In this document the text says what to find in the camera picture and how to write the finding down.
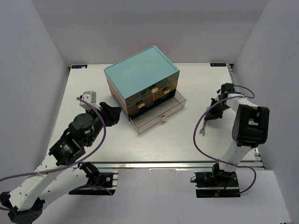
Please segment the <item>silver open-end wrench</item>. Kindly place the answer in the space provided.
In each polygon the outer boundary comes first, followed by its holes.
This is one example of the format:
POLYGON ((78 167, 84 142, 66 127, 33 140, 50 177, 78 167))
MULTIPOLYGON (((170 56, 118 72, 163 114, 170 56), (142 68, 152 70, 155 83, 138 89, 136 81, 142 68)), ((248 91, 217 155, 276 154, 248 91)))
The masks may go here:
POLYGON ((199 134, 203 137, 205 136, 206 121, 204 121, 202 128, 199 131, 199 134))

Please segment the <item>clear bottom drawer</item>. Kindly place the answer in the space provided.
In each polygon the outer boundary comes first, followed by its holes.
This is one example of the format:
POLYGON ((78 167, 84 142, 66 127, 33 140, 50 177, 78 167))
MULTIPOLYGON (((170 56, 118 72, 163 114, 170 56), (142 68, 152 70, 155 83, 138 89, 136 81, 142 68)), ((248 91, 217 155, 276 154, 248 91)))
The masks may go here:
POLYGON ((170 99, 138 116, 137 118, 130 119, 130 123, 136 132, 141 134, 159 122, 162 122, 161 117, 163 115, 169 117, 177 111, 183 109, 185 103, 186 99, 178 91, 176 91, 175 95, 170 99))

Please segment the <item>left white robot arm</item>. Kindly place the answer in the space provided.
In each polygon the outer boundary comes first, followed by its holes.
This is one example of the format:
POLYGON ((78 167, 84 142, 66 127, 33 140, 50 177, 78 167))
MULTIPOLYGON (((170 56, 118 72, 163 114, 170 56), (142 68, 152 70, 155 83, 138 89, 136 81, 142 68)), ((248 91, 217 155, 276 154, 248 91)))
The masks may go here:
POLYGON ((121 108, 105 102, 99 106, 80 103, 85 113, 77 115, 50 148, 41 164, 16 189, 0 195, 2 209, 15 224, 31 224, 43 209, 70 191, 110 194, 113 173, 101 173, 91 162, 81 162, 85 148, 91 147, 101 131, 116 125, 121 108))

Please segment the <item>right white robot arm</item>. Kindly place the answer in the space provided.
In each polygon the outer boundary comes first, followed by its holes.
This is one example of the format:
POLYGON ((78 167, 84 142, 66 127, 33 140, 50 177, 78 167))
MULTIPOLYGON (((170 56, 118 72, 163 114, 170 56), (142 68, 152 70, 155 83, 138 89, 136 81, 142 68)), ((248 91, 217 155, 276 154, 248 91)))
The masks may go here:
POLYGON ((204 121, 221 119, 223 112, 232 109, 235 121, 232 128, 232 142, 221 157, 221 162, 213 165, 211 181, 222 186, 234 177, 236 166, 251 149, 264 144, 268 137, 270 110, 268 107, 251 103, 240 92, 236 92, 232 83, 225 83, 212 99, 213 107, 204 117, 204 121))

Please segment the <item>teal drawer cabinet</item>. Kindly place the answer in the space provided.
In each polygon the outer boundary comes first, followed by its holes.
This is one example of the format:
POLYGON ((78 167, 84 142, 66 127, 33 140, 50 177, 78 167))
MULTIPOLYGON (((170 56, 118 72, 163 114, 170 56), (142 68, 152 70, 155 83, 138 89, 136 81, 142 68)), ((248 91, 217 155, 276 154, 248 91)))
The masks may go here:
POLYGON ((104 69, 115 101, 128 120, 175 95, 180 70, 157 47, 149 47, 104 69))

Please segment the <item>aluminium table edge rail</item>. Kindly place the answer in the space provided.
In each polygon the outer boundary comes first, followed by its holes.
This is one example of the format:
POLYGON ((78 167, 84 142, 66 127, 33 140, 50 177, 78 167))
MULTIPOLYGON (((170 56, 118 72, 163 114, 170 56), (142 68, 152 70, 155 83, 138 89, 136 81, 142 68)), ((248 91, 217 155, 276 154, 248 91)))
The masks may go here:
POLYGON ((144 162, 144 163, 95 163, 98 168, 211 168, 215 162, 144 162))

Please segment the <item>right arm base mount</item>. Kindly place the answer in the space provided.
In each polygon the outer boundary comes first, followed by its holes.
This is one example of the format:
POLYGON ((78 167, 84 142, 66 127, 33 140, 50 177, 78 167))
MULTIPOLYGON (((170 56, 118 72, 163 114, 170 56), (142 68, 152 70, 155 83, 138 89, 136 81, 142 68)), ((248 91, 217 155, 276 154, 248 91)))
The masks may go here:
POLYGON ((232 198, 241 196, 236 172, 196 172, 190 178, 190 182, 195 184, 197 198, 232 198))

